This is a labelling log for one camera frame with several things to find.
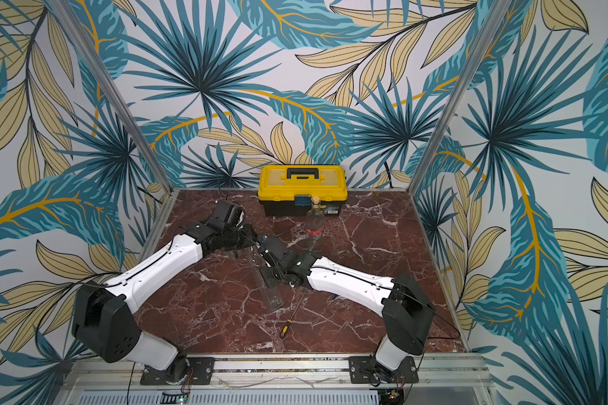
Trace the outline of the glass bottle orange label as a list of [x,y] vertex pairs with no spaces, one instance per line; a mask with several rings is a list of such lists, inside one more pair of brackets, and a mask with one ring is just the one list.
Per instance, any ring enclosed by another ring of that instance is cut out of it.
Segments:
[[248,249],[248,265],[257,285],[260,296],[269,312],[275,312],[284,305],[284,300],[277,286],[270,287],[263,277],[265,262],[256,247]]

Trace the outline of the glass bottle red label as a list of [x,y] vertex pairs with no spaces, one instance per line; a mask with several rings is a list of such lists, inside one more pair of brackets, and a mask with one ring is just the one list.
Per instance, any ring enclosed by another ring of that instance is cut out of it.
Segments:
[[[324,227],[325,227],[325,218],[324,218],[324,206],[322,205],[322,200],[320,197],[313,197],[311,208],[307,212],[306,229],[316,230],[316,229],[320,229],[320,228],[324,228]],[[309,250],[314,250],[316,248],[320,238],[322,237],[322,235],[310,236],[309,234],[307,234],[306,235],[307,248]]]

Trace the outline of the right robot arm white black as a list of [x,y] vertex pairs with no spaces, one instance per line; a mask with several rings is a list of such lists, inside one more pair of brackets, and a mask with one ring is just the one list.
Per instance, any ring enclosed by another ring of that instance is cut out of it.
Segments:
[[373,355],[374,372],[392,376],[406,358],[424,353],[436,310],[411,276],[363,273],[314,251],[293,251],[274,236],[258,236],[255,246],[268,287],[281,283],[330,293],[383,319],[386,335]]

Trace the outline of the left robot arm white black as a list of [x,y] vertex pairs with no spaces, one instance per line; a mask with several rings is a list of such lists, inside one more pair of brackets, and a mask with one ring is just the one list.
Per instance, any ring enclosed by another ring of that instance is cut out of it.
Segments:
[[73,337],[107,363],[126,360],[164,373],[172,384],[182,381],[188,373],[186,355],[143,331],[134,316],[157,290],[209,254],[251,246],[254,233],[243,217],[242,206],[219,201],[210,216],[173,236],[137,266],[103,285],[90,282],[80,287]]

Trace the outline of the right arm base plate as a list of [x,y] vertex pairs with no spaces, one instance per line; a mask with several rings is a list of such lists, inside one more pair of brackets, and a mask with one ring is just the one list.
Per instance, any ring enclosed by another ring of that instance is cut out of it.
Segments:
[[352,384],[377,386],[398,383],[413,385],[419,381],[415,360],[411,356],[405,357],[395,371],[378,364],[372,355],[351,356],[348,361]]

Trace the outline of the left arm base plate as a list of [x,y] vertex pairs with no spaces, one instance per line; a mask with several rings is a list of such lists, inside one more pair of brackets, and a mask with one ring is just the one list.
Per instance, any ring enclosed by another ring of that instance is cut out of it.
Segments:
[[142,386],[208,386],[214,371],[213,357],[178,356],[165,371],[145,366]]

